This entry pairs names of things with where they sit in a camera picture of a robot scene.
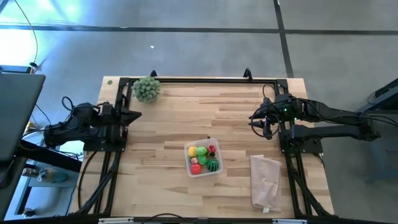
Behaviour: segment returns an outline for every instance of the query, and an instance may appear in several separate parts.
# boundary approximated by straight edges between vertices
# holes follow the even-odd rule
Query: wood grain
[[[104,77],[99,103],[114,103],[119,78]],[[293,95],[307,97],[303,79],[290,78],[288,84]],[[293,217],[287,169],[278,137],[267,141],[253,134],[248,126],[248,117],[262,102],[261,91],[260,84],[163,83],[161,96],[155,103],[148,105],[132,99],[130,110],[142,112],[142,117],[129,127],[112,215],[148,217],[171,212],[183,217]],[[274,99],[271,88],[265,88],[265,94]],[[191,178],[185,168],[183,146],[187,141],[208,136],[219,141],[224,170],[218,175]],[[258,154],[283,164],[280,213],[262,213],[251,205],[248,157]],[[103,152],[97,153],[88,166],[81,191],[83,203],[98,185],[103,156]],[[303,164],[309,188],[324,208],[333,213],[321,162],[313,155],[304,154]],[[300,191],[298,194],[304,211]],[[76,197],[72,206],[72,211],[75,210]]]

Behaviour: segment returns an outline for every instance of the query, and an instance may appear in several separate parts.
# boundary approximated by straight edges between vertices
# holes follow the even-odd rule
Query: toy fruit
[[[188,156],[189,157],[196,157],[197,156],[197,148],[195,146],[189,147]]]
[[[193,164],[191,166],[191,173],[194,175],[198,175],[201,173],[201,165],[199,164]]]
[[[210,159],[208,162],[207,162],[207,169],[210,171],[210,172],[214,172],[214,171],[217,171],[218,170],[218,161],[216,160],[216,159]]]
[[[198,159],[196,157],[191,159],[191,163],[192,164],[197,164],[198,163]]]
[[[214,146],[209,146],[210,152],[216,152],[216,147]]]
[[[207,158],[206,156],[198,156],[198,163],[200,165],[205,165],[207,163]]]
[[[197,148],[197,156],[203,156],[207,152],[207,148],[205,146],[199,146]]]

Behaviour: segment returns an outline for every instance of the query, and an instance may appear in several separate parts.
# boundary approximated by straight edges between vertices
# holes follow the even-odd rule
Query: wooden table
[[[99,103],[114,103],[119,78],[104,77]],[[307,97],[303,79],[287,80],[291,94]],[[130,110],[140,111],[142,116],[129,127],[111,215],[151,217],[170,212],[183,217],[294,217],[285,157],[280,152],[278,137],[274,136],[271,141],[260,138],[248,125],[248,117],[262,103],[262,86],[163,83],[161,96],[155,103],[144,104],[132,99]],[[274,100],[271,88],[266,87],[265,94]],[[208,136],[220,144],[224,170],[218,175],[191,178],[185,168],[183,146],[188,141]],[[280,213],[262,213],[251,205],[249,156],[259,154],[283,163]],[[81,186],[83,203],[98,185],[103,156],[103,152],[97,153],[88,165]],[[309,189],[324,208],[333,213],[321,161],[312,154],[302,157]],[[299,190],[298,195],[304,211]],[[75,197],[71,212],[76,210]]]

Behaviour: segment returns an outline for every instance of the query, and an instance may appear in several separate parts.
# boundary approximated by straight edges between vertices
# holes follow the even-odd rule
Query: desk
[[[104,77],[99,103],[114,103],[119,78]],[[287,80],[291,94],[307,97],[303,79]],[[248,117],[262,103],[262,86],[163,83],[155,103],[144,104],[132,99],[129,109],[142,112],[142,116],[129,127],[111,215],[151,217],[170,212],[183,217],[294,217],[285,157],[280,152],[278,137],[267,141],[256,136],[248,125]],[[266,87],[264,92],[274,100],[272,88]],[[224,170],[218,175],[191,178],[185,168],[183,146],[187,141],[208,136],[220,144]],[[283,164],[281,213],[262,213],[251,205],[249,156],[258,154]],[[103,156],[103,152],[97,153],[88,165],[81,186],[82,203],[98,185]],[[309,189],[324,208],[333,213],[322,163],[312,154],[303,154],[302,160]],[[77,197],[71,212],[76,210]]]

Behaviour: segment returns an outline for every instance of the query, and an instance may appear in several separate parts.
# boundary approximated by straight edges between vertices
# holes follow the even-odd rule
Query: clear plastic container
[[[202,170],[201,170],[201,174],[192,174],[191,173],[191,159],[188,156],[188,149],[189,147],[195,146],[195,147],[199,147],[199,146],[205,146],[206,148],[208,148],[209,146],[214,146],[216,147],[216,159],[218,160],[218,170],[214,171],[214,172],[210,172],[208,171],[206,166],[202,166]],[[193,141],[193,142],[187,142],[185,143],[184,146],[184,153],[185,153],[185,164],[187,165],[187,172],[188,175],[190,177],[203,177],[206,175],[211,175],[211,174],[218,174],[221,171],[223,171],[223,158],[221,158],[221,152],[220,152],[220,146],[218,145],[218,141],[216,139],[210,138],[210,139],[204,139],[204,140],[199,140],[199,141]]]

